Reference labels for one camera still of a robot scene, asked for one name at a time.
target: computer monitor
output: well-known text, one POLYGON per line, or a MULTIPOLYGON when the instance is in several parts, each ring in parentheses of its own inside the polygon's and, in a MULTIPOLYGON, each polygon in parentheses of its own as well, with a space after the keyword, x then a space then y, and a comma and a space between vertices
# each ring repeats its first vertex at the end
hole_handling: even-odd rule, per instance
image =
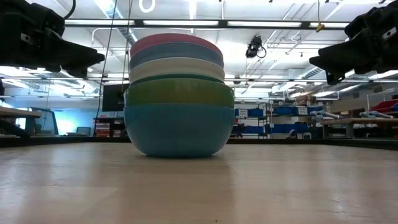
MULTIPOLYGON (((129 84, 123 84, 123 91, 129 88, 129 84)), ((122 85, 104 86, 104 95, 102 99, 102 111, 123 111, 124 98, 122 85)))

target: stack of bowls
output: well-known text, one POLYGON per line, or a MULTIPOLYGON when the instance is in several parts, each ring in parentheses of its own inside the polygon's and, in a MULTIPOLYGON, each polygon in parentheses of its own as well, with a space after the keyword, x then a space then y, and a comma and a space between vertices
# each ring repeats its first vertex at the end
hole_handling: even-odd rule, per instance
POLYGON ((185 34, 156 34, 131 48, 124 120, 138 150, 157 157, 206 157, 227 142, 234 92, 223 54, 185 34))

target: pink bowl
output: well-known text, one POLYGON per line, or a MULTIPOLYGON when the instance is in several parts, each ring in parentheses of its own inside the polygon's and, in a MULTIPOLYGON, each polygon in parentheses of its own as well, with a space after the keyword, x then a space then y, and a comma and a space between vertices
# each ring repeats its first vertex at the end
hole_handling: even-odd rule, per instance
POLYGON ((133 57, 135 54, 148 47, 152 47, 157 44, 169 43, 169 42, 188 42, 193 44, 199 44, 211 50, 214 50, 216 53, 218 53, 221 56, 221 58, 224 58, 223 53, 221 53, 219 48, 214 44, 212 44, 211 42, 187 34, 154 34, 147 36, 145 38, 142 38, 141 40, 138 40, 131 47, 130 56, 133 57))

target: blue bowl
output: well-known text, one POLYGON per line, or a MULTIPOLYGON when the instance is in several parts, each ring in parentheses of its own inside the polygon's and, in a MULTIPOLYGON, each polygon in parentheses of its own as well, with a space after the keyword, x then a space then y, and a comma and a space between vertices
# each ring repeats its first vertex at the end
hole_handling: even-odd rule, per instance
POLYGON ((151 60, 170 57, 188 57, 202 59, 215 63, 221 68, 224 68, 224 61, 222 56, 220 56, 214 50, 198 44, 170 42, 148 47, 135 54, 135 56, 133 56, 130 60, 130 70, 134 69, 142 63, 150 62, 151 60))
POLYGON ((159 103, 127 106, 124 122, 138 150, 155 157, 208 157, 227 142, 234 109, 159 103))

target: desk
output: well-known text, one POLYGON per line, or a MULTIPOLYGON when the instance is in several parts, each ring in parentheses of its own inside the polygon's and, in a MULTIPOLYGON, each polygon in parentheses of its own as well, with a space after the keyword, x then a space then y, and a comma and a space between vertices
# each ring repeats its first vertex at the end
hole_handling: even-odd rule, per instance
POLYGON ((23 111, 0 106, 0 118, 26 118, 25 130, 3 119, 0 119, 0 128, 3 128, 5 131, 15 134, 16 136, 29 138, 31 135, 34 135, 35 118, 39 118, 41 116, 42 113, 37 111, 23 111))
POLYGON ((328 135, 328 126, 332 124, 345 124, 346 125, 346 137, 354 138, 354 124, 378 124, 385 126, 398 126, 398 119, 387 119, 387 118, 345 118, 345 119, 334 119, 321 121, 323 125, 323 138, 326 139, 328 135))
POLYGON ((1 222, 397 223, 397 161, 315 144, 227 144, 188 160, 132 143, 2 148, 1 222))
POLYGON ((109 124, 109 137, 113 138, 114 130, 125 130, 126 126, 124 125, 124 118, 93 118, 97 120, 97 123, 107 123, 109 124), (115 124, 115 121, 122 121, 121 124, 115 124))

